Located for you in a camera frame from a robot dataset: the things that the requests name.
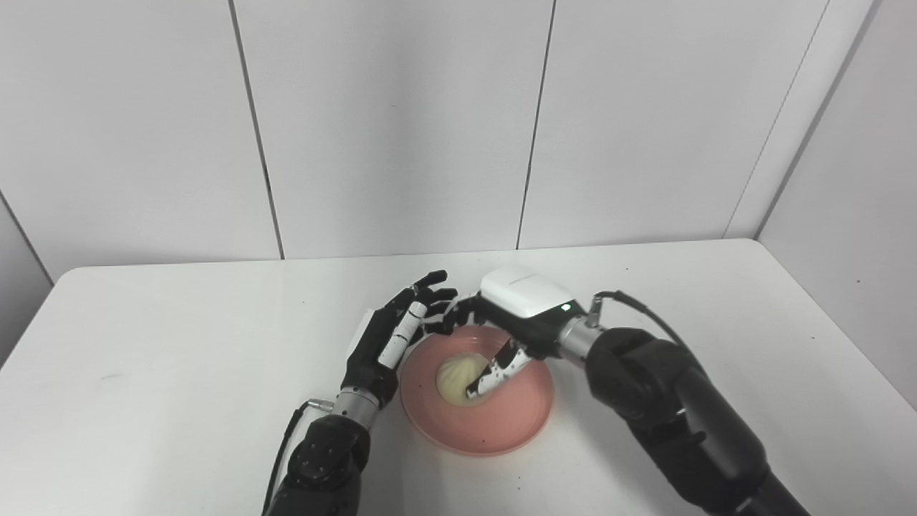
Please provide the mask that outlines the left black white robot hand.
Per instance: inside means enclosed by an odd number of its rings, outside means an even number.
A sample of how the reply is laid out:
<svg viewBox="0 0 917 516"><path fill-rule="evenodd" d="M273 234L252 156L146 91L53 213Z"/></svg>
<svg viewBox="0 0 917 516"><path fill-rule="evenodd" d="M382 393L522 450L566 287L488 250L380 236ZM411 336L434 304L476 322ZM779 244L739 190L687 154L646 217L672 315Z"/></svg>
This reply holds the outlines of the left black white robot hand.
<svg viewBox="0 0 917 516"><path fill-rule="evenodd" d="M446 270L432 271L371 311L348 356L342 390L372 396L379 409L390 404L407 349L429 335L448 332L444 317L458 291L442 287L446 279Z"/></svg>

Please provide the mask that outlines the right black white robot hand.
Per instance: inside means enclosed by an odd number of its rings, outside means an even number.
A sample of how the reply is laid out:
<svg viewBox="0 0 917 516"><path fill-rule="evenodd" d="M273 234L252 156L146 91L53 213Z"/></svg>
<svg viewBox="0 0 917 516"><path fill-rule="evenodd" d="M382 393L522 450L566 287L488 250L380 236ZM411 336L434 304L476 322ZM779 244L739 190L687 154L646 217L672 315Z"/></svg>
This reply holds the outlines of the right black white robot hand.
<svg viewBox="0 0 917 516"><path fill-rule="evenodd" d="M508 337L491 358L461 357L449 365L442 398L476 403L534 360L561 358L585 366L587 346L574 336L585 318L573 294L532 270L502 267L486 274L475 295L452 302L441 335L469 324L490 324Z"/></svg>

